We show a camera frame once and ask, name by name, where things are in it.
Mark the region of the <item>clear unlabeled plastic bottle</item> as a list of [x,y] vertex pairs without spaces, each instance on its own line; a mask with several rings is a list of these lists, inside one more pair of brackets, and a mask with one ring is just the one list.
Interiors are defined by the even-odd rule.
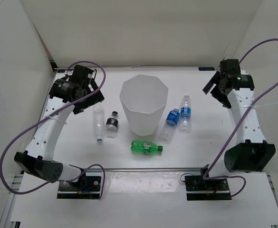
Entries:
[[105,134],[104,109],[102,105],[96,104],[93,109],[93,130],[98,143],[102,142]]

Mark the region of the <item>black label small bottle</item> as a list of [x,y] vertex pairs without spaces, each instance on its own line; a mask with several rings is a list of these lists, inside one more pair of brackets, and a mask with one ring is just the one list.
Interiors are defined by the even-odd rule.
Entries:
[[105,131],[108,138],[115,138],[118,131],[118,112],[113,111],[105,124]]

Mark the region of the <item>blue label bottle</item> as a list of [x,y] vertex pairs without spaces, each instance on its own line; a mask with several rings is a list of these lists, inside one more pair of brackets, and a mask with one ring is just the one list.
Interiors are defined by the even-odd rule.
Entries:
[[163,128],[159,135],[159,140],[165,144],[169,144],[173,138],[176,126],[180,119],[179,108],[175,107],[172,109],[164,122]]
[[187,132],[190,127],[190,118],[191,118],[191,99],[188,94],[185,94],[181,100],[180,104],[180,129],[183,132]]

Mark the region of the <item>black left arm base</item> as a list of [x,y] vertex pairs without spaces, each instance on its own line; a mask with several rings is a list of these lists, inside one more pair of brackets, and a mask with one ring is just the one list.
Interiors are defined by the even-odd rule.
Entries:
[[59,183],[57,199],[99,200],[103,193],[102,171],[87,171],[73,183]]

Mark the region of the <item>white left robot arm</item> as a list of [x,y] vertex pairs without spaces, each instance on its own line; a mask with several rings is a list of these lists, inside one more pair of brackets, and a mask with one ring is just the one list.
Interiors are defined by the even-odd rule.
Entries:
[[[88,86],[86,82],[75,84],[64,79],[54,82],[46,104],[45,122],[37,127],[33,139],[24,152],[17,152],[14,161],[27,174],[50,183],[68,181],[70,185],[81,190],[86,186],[86,178],[81,175],[81,169],[53,160],[54,150],[60,133],[71,113],[79,114],[86,108],[104,100],[100,91],[87,99],[98,86],[94,80]],[[77,104],[73,101],[82,99]]]

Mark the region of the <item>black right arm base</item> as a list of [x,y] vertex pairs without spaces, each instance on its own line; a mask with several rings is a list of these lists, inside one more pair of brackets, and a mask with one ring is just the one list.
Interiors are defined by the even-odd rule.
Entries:
[[187,201],[231,200],[227,179],[204,180],[207,168],[200,169],[199,174],[185,173],[180,181],[185,184]]

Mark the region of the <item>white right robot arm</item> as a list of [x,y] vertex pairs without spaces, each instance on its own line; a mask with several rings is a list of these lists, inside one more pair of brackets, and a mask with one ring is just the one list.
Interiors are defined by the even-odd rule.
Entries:
[[[203,88],[205,94],[217,99],[229,109],[235,129],[214,162],[200,178],[201,186],[211,190],[217,178],[226,178],[233,173],[261,172],[276,152],[274,144],[268,143],[253,107],[254,83],[250,75],[228,75],[216,72]],[[236,144],[227,145],[236,137]]]

